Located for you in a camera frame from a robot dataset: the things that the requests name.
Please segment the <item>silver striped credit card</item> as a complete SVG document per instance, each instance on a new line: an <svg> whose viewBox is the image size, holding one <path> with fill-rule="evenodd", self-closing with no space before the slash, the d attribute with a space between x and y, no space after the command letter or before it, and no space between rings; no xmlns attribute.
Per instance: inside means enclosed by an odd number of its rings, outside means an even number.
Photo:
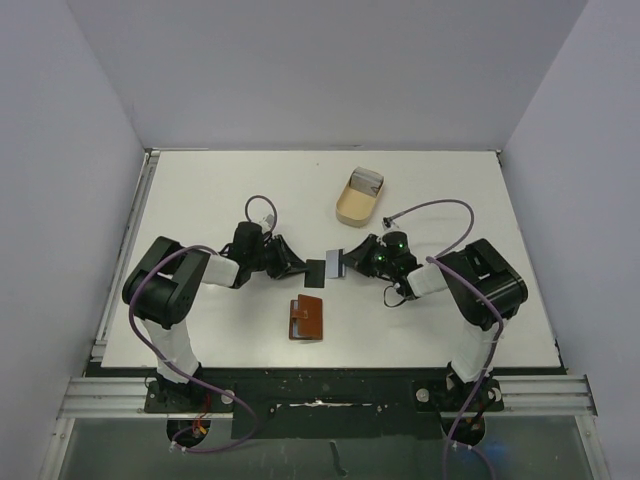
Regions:
<svg viewBox="0 0 640 480"><path fill-rule="evenodd" d="M346 267L343 263L343 249L327 250L325 255L325 278L340 279L346 275Z"/></svg>

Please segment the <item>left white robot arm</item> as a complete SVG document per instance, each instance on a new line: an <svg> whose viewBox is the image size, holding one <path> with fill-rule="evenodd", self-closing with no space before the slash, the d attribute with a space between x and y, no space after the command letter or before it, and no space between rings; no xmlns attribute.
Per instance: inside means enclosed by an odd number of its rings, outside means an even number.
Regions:
<svg viewBox="0 0 640 480"><path fill-rule="evenodd" d="M146 343L157 358L157 382L168 388L168 399L183 411L195 409L203 399L204 387L196 380L201 363L186 327L202 284L239 289L255 272L280 280L306 270L284 238L263 223L240 222L232 241L219 252L157 237L125 281L122 299L149 336Z"/></svg>

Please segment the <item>black credit card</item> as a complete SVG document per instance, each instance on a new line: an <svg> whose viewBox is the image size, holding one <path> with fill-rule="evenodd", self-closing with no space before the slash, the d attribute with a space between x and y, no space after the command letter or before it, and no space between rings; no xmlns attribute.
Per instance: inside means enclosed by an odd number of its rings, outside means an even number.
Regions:
<svg viewBox="0 0 640 480"><path fill-rule="evenodd" d="M322 289L325 286L326 261L308 259L304 276L304 287L308 289Z"/></svg>

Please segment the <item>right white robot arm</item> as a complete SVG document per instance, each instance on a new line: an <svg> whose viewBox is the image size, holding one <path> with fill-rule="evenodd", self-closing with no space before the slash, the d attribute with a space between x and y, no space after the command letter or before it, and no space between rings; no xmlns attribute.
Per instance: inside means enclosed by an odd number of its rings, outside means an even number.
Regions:
<svg viewBox="0 0 640 480"><path fill-rule="evenodd" d="M478 381L491 369L499 337L528 300L525 281L496 248L481 238L421 263L410 250L408 235L391 230L368 235L340 261L363 276L389 282L402 303L449 292L464 326L450 361L456 377L445 384L446 399L459 409L478 401Z"/></svg>

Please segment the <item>brown leather card holder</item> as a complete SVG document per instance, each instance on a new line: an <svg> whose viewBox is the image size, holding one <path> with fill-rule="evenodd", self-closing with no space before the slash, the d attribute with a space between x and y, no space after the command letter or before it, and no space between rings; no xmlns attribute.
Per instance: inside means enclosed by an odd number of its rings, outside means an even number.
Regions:
<svg viewBox="0 0 640 480"><path fill-rule="evenodd" d="M323 300L299 294L290 302L289 339L321 341L323 339Z"/></svg>

